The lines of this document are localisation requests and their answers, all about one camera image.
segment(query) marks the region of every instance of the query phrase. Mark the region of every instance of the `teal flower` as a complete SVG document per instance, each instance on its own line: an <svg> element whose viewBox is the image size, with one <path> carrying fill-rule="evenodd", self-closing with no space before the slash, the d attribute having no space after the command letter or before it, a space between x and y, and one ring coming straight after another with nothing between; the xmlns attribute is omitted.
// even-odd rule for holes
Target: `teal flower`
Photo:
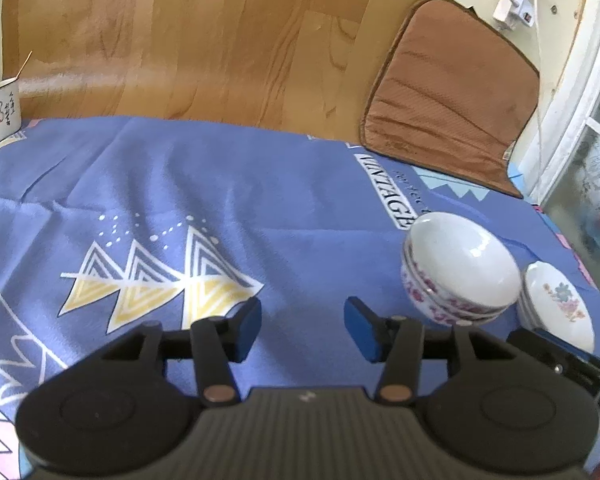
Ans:
<svg viewBox="0 0 600 480"><path fill-rule="evenodd" d="M573 297L573 292L569 288L569 285L565 285L564 283L555 287L555 294L558 296L558 300L562 302L567 302Z"/></svg>

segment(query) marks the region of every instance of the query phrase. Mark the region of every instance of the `blue tablecloth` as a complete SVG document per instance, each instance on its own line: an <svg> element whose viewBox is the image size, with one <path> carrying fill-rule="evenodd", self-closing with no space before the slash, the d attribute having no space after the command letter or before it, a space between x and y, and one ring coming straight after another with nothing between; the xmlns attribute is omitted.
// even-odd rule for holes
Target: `blue tablecloth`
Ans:
<svg viewBox="0 0 600 480"><path fill-rule="evenodd" d="M419 314L400 245L427 211L496 234L520 267L550 262L587 303L600 356L600 294L546 219L522 200L360 146L203 122L43 120L0 144L0 478L15 477L14 413L37 384L144 320L165 329L257 294L247 361L255 385L362 384L367 363L342 308ZM485 326L506 338L515 309ZM170 378L193 393L190 364ZM429 363L421 393L445 379Z"/></svg>

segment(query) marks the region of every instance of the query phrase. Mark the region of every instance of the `wooden backdrop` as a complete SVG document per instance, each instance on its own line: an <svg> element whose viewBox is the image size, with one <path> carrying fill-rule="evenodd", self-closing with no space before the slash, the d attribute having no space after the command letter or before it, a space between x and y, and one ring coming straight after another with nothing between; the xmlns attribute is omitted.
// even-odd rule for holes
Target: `wooden backdrop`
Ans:
<svg viewBox="0 0 600 480"><path fill-rule="evenodd" d="M416 0L4 0L25 117L222 121L356 140Z"/></svg>

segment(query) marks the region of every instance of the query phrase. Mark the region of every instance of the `pink triangle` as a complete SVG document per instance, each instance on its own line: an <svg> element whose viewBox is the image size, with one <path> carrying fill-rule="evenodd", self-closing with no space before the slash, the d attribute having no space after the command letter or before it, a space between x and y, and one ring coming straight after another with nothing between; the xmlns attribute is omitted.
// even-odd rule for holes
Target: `pink triangle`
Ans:
<svg viewBox="0 0 600 480"><path fill-rule="evenodd" d="M20 457L16 429L8 420L0 420L0 440L10 452L0 453L0 473L8 480L20 478Z"/></svg>

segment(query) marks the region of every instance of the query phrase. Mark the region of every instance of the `ribbed gray surface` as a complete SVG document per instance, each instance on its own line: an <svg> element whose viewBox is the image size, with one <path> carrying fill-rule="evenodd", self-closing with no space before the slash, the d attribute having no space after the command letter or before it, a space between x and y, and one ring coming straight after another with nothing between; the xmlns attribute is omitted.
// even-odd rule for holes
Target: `ribbed gray surface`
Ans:
<svg viewBox="0 0 600 480"><path fill-rule="evenodd" d="M68 479L37 472L30 480ZM444 453L409 410L358 388L253 390L240 406L209 410L170 455L109 480L493 480ZM546 480L585 480L577 470Z"/></svg>

